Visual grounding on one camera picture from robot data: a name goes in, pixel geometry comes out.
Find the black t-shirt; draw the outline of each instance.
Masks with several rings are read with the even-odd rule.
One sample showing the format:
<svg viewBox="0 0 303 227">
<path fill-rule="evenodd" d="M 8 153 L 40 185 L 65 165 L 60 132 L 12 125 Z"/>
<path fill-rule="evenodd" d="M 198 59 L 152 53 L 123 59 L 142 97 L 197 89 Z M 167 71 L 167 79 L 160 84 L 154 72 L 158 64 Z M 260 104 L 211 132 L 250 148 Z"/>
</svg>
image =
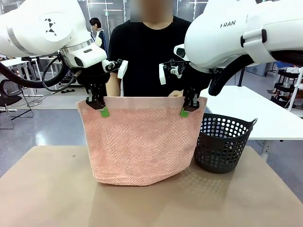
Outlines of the black t-shirt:
<svg viewBox="0 0 303 227">
<path fill-rule="evenodd" d="M 182 79 L 171 77 L 166 85 L 159 79 L 159 64 L 181 60 L 174 48 L 183 44 L 189 21 L 174 17 L 166 28 L 154 30 L 144 23 L 126 21 L 113 30 L 109 44 L 109 60 L 127 60 L 123 78 L 124 96 L 165 97 L 183 90 Z"/>
</svg>

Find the person's hand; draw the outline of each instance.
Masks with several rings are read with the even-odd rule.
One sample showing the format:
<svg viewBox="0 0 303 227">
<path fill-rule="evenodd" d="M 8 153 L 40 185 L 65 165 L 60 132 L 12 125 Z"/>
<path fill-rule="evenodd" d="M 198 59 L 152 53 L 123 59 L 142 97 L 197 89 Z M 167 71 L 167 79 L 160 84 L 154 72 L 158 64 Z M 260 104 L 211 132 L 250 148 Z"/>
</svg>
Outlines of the person's hand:
<svg viewBox="0 0 303 227">
<path fill-rule="evenodd" d="M 173 91 L 169 97 L 182 97 L 183 96 L 183 91 Z"/>
</svg>

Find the green tape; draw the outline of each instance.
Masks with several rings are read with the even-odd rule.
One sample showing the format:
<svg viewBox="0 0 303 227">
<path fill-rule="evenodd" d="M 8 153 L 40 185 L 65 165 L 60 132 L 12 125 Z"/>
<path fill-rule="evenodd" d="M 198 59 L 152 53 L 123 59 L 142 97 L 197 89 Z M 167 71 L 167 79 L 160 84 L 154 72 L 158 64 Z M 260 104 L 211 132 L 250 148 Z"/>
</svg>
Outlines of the green tape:
<svg viewBox="0 0 303 227">
<path fill-rule="evenodd" d="M 109 117 L 109 111 L 105 106 L 103 109 L 100 110 L 102 117 Z"/>
<path fill-rule="evenodd" d="M 185 111 L 184 108 L 182 108 L 181 113 L 180 113 L 180 116 L 181 116 L 181 117 L 188 117 L 188 114 L 189 114 L 189 112 L 188 112 L 188 111 Z"/>
</svg>

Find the black hair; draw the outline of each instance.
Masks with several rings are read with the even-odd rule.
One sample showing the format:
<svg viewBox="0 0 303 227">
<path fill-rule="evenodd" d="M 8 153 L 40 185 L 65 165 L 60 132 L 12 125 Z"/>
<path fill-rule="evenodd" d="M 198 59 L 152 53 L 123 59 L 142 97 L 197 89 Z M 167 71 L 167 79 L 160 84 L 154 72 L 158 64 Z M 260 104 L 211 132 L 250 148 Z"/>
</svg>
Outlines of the black hair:
<svg viewBox="0 0 303 227">
<path fill-rule="evenodd" d="M 101 22 L 98 18 L 94 17 L 92 19 L 90 19 L 89 21 L 90 25 L 94 26 L 95 24 L 97 24 L 98 28 L 101 28 Z"/>
</svg>

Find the basket handle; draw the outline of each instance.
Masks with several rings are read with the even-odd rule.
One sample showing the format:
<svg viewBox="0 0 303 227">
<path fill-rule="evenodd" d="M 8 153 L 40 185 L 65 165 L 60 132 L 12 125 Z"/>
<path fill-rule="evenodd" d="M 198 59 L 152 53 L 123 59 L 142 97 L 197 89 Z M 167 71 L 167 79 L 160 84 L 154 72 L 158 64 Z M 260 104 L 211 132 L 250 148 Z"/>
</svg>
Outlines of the basket handle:
<svg viewBox="0 0 303 227">
<path fill-rule="evenodd" d="M 255 120 L 253 120 L 251 123 L 252 123 L 252 125 L 251 125 L 251 127 L 250 127 L 250 129 L 249 129 L 249 131 L 252 129 L 252 127 L 254 127 L 255 126 L 255 124 L 257 123 L 257 121 L 258 121 L 258 119 L 256 118 Z"/>
</svg>

